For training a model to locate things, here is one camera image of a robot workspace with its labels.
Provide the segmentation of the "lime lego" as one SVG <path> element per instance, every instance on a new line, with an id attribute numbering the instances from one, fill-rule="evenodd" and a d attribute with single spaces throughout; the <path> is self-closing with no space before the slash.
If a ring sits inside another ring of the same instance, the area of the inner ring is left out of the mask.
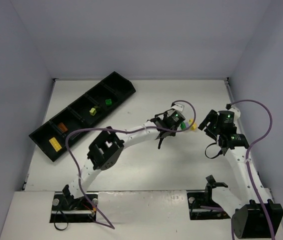
<path id="1" fill-rule="evenodd" d="M 92 108 L 89 110 L 89 114 L 90 114 L 91 116 L 95 116 L 96 113 L 97 113 L 97 109 L 96 109 L 95 107 L 92 107 Z"/>

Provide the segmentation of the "brown lego plate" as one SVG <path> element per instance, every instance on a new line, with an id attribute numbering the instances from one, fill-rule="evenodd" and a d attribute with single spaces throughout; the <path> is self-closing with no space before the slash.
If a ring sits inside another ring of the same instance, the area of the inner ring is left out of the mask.
<path id="1" fill-rule="evenodd" d="M 60 122 L 57 127 L 62 133 L 66 133 L 68 131 L 68 128 L 63 122 Z"/>

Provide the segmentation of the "yellow lego plate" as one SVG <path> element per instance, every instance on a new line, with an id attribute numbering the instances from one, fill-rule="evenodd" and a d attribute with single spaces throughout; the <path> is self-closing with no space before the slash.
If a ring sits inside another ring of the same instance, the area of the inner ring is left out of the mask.
<path id="1" fill-rule="evenodd" d="M 56 152 L 60 151 L 63 148 L 55 137 L 49 139 L 49 143 Z"/>

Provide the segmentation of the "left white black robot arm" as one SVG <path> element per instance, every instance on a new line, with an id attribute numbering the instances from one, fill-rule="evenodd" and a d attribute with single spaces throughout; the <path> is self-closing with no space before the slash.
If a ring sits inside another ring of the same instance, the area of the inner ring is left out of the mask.
<path id="1" fill-rule="evenodd" d="M 109 126 L 101 131 L 88 147 L 87 162 L 81 168 L 80 176 L 63 188 L 63 195 L 70 200 L 83 197 L 82 191 L 87 191 L 97 176 L 113 167 L 123 150 L 131 146 L 159 140 L 157 148 L 160 149 L 164 139 L 174 137 L 185 120 L 181 112 L 173 109 L 165 111 L 162 115 L 162 118 L 156 115 L 131 130 L 115 132 Z"/>

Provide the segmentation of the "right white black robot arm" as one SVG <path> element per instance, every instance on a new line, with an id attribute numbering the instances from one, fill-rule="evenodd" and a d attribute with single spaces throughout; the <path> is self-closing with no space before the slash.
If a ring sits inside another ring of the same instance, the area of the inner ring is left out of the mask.
<path id="1" fill-rule="evenodd" d="M 264 188 L 250 154 L 244 134 L 237 132 L 239 110 L 211 110 L 198 129 L 213 139 L 230 164 L 239 186 L 237 197 L 224 182 L 206 177 L 207 204 L 217 204 L 231 218 L 232 234 L 237 239 L 275 239 L 283 218 L 281 204 L 275 203 Z"/>

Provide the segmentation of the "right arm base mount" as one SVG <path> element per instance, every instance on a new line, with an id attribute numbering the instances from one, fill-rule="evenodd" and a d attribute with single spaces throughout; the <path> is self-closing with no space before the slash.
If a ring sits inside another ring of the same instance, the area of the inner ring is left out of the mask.
<path id="1" fill-rule="evenodd" d="M 204 190 L 186 192 L 189 219 L 191 221 L 230 219 L 230 216 L 212 198 L 213 189 L 217 187 L 228 188 L 228 185 L 224 182 L 217 182 L 212 175 L 207 176 L 206 181 Z"/>

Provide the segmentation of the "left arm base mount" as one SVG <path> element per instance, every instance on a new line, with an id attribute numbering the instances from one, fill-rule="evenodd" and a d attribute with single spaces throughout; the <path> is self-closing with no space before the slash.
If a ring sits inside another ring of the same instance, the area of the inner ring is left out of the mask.
<path id="1" fill-rule="evenodd" d="M 97 210 L 81 197 L 68 204 L 61 192 L 56 192 L 52 199 L 50 223 L 92 223 L 96 220 Z"/>

